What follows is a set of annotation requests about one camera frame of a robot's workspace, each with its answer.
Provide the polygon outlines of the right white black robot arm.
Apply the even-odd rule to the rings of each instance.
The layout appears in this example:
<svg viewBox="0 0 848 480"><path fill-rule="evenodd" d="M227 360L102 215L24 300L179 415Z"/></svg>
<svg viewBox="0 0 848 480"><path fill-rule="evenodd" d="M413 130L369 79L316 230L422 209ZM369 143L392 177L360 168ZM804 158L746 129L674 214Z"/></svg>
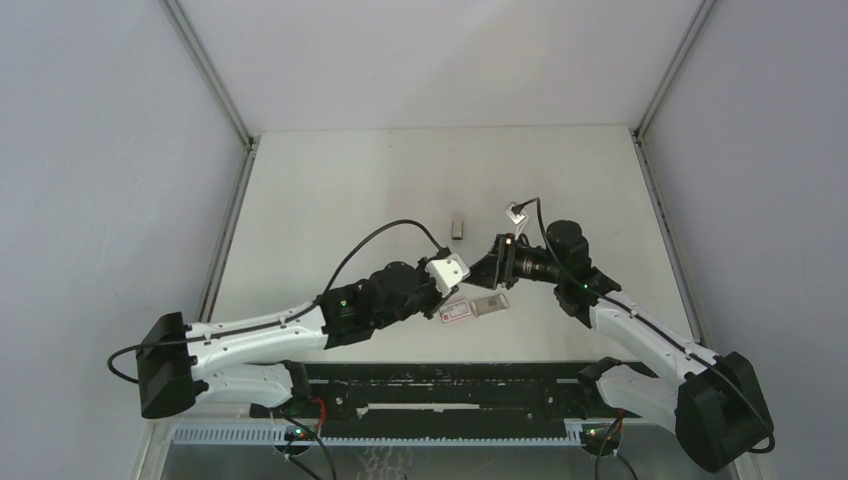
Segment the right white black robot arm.
<svg viewBox="0 0 848 480"><path fill-rule="evenodd" d="M580 225L559 220L532 246L525 235L499 234L466 283L495 290L520 280L550 283L560 308L614 341L647 368L641 373L604 357L578 375L579 406L592 416L611 408L675 435L690 459L716 473L745 453L771 452L774 424L751 362L720 355L648 315L621 285L594 266Z"/></svg>

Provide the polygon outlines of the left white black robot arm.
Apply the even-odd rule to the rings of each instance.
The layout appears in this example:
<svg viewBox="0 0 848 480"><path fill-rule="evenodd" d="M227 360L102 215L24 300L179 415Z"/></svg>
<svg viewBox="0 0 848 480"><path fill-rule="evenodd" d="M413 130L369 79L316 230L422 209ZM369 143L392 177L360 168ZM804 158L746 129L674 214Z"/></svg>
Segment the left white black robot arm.
<svg viewBox="0 0 848 480"><path fill-rule="evenodd" d="M457 290L429 261L392 262L313 302L265 316L187 324L179 312L166 314L135 353L140 413L162 419L200 402L246 402L301 416L313 392L295 354L363 342L418 314L432 318Z"/></svg>

